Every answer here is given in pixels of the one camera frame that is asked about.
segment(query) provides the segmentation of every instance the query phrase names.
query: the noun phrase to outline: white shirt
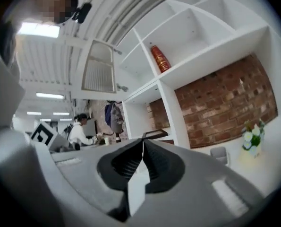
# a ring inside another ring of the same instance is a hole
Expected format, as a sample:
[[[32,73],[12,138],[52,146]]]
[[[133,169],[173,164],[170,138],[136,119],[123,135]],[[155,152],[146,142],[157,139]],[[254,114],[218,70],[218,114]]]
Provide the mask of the white shirt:
[[[81,145],[81,143],[84,143],[85,145],[93,145],[94,140],[93,139],[87,139],[84,133],[84,129],[80,122],[75,122],[73,124],[73,128],[69,134],[69,141],[70,143],[78,143]]]

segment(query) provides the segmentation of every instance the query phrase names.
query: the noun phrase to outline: backpack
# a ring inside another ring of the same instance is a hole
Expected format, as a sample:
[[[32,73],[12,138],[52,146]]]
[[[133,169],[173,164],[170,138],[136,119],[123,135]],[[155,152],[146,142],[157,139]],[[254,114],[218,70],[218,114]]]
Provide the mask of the backpack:
[[[69,126],[67,126],[61,134],[62,137],[64,137],[66,140],[68,140],[72,129],[73,129],[73,124],[70,124]]]

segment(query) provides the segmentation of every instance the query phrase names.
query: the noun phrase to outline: red vase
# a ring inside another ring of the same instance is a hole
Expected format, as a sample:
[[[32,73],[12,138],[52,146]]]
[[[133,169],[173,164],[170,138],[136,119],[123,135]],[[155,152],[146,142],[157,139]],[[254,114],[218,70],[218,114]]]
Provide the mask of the red vase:
[[[161,71],[161,73],[165,72],[166,70],[170,69],[170,63],[168,59],[164,56],[161,50],[156,46],[151,47],[151,52],[153,57]]]

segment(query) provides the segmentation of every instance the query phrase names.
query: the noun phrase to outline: cabinet door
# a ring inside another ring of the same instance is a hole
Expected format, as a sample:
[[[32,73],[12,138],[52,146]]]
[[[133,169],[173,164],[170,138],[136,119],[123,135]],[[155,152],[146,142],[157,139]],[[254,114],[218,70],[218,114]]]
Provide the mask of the cabinet door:
[[[120,64],[125,53],[98,40],[89,41],[79,58],[72,97],[123,101],[138,87]]]

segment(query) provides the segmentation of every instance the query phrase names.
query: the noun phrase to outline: brick wall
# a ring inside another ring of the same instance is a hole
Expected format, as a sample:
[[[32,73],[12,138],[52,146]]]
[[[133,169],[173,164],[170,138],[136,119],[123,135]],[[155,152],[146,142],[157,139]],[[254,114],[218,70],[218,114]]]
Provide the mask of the brick wall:
[[[107,101],[91,100],[90,107],[93,112],[93,118],[96,120],[98,133],[112,134],[113,132],[112,132],[111,128],[107,125],[107,123],[104,120],[104,108],[107,104],[108,104]],[[122,110],[122,104],[117,104],[117,106],[120,108],[121,114],[122,114],[123,118],[125,119],[125,116],[124,116],[123,110]],[[128,133],[127,133],[125,121],[123,123],[123,130],[124,130],[124,132],[122,134],[120,134],[120,138],[122,141],[128,139]],[[113,134],[112,136],[106,136],[106,137],[109,137],[110,144],[116,143],[115,134]]]
[[[253,126],[259,118],[269,122],[278,115],[271,84],[254,54],[175,92],[192,148],[240,137],[245,121]],[[161,99],[148,112],[153,129],[169,127]]]

